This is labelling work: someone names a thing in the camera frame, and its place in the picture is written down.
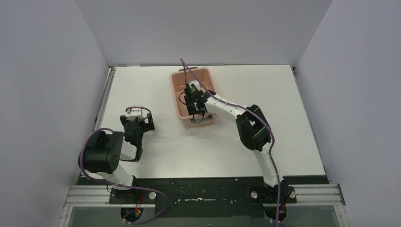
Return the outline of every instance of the plastic container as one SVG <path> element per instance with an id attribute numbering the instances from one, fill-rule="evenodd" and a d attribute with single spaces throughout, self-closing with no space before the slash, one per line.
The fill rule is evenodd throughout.
<path id="1" fill-rule="evenodd" d="M 208 90 L 216 92 L 213 78 L 212 78 L 210 70 L 208 68 L 205 68 L 205 67 L 198 68 L 198 69 L 191 68 L 191 70 L 198 77 L 200 82 Z M 188 70 L 187 70 L 187 80 L 188 80 L 188 82 L 195 80 L 195 77 Z M 188 114 L 187 107 L 178 100 L 179 94 L 182 93 L 185 89 L 184 70 L 178 71 L 178 72 L 173 72 L 172 74 L 170 74 L 170 84 L 171 84 L 171 89 L 173 92 L 173 100 L 174 100 L 174 104 L 175 104 L 175 110 L 177 112 L 177 117 L 179 119 L 181 119 L 181 122 L 183 123 L 184 128 L 188 129 L 188 128 L 192 128 L 192 127 L 212 124 L 215 121 L 216 114 L 205 113 L 203 121 L 201 123 L 195 123 L 195 122 L 201 121 L 202 115 L 196 114 L 194 116 L 194 119 L 195 119 L 195 122 L 194 122 L 192 115 Z M 181 100 L 183 102 L 185 102 L 184 95 L 185 94 L 181 94 Z"/>

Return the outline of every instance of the robotic arm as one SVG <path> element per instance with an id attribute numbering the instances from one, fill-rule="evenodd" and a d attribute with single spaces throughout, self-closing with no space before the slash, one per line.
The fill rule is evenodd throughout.
<path id="1" fill-rule="evenodd" d="M 120 116 L 124 132 L 115 131 L 112 134 L 106 134 L 104 131 L 98 131 L 95 133 L 89 138 L 85 147 L 83 164 L 87 171 L 110 182 L 136 186 L 135 177 L 129 174 L 119 161 L 138 162 L 143 152 L 143 134 L 154 130 L 155 126 L 150 113 L 145 118 L 143 117 L 142 107 L 134 106 L 125 111 L 127 115 Z M 116 185 L 113 185 L 113 188 L 119 191 L 132 191 Z"/>
<path id="2" fill-rule="evenodd" d="M 206 112 L 216 113 L 219 116 L 223 116 L 227 120 L 235 123 L 237 125 L 242 144 L 249 150 L 252 150 L 258 160 L 259 166 L 262 169 L 264 182 L 270 187 L 274 187 L 275 185 L 279 184 L 283 178 L 280 176 L 280 182 L 278 182 L 277 174 L 273 163 L 270 160 L 268 150 L 263 149 L 263 146 L 266 143 L 271 142 L 271 136 L 268 130 L 261 122 L 255 119 L 254 116 L 249 114 L 244 109 L 227 105 L 227 100 L 223 99 L 212 91 L 209 92 L 211 92 L 214 97 L 222 102 L 217 101 L 207 92 L 203 92 L 198 81 L 194 80 L 187 84 L 184 90 L 184 99 L 186 101 L 189 114 L 203 115 Z M 255 113 L 267 123 L 262 111 L 258 106 L 252 105 L 251 107 L 245 108 Z"/>

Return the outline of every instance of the bolt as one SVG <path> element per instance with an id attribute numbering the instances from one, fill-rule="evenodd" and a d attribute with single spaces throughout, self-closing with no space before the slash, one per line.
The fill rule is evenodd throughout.
<path id="1" fill-rule="evenodd" d="M 255 191 L 251 192 L 251 197 L 252 197 L 252 199 L 257 199 L 258 198 L 258 193 L 255 192 Z"/>
<path id="2" fill-rule="evenodd" d="M 156 198 L 156 193 L 155 192 L 149 193 L 149 199 L 154 200 L 155 198 Z"/>

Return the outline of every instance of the white table surface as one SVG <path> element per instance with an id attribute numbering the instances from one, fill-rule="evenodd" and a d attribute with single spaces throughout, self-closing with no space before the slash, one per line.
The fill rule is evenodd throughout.
<path id="1" fill-rule="evenodd" d="M 273 157 L 281 175 L 325 175 L 290 66 L 207 67 L 219 95 L 262 109 L 276 138 Z M 141 105 L 152 111 L 156 128 L 143 137 L 141 160 L 122 166 L 137 178 L 262 176 L 232 122 L 218 117 L 211 125 L 183 128 L 169 81 L 181 68 L 116 68 L 101 126 L 123 131 L 120 115 L 128 106 Z"/>

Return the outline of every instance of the white enclosure wall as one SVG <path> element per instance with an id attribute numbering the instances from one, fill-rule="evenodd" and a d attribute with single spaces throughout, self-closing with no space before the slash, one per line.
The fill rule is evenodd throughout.
<path id="1" fill-rule="evenodd" d="M 75 2 L 109 65 L 295 65 L 332 0 Z"/>
<path id="2" fill-rule="evenodd" d="M 73 0 L 0 1 L 0 226 L 56 226 L 107 64 Z"/>
<path id="3" fill-rule="evenodd" d="M 401 1 L 334 0 L 296 76 L 353 227 L 401 225 Z"/>

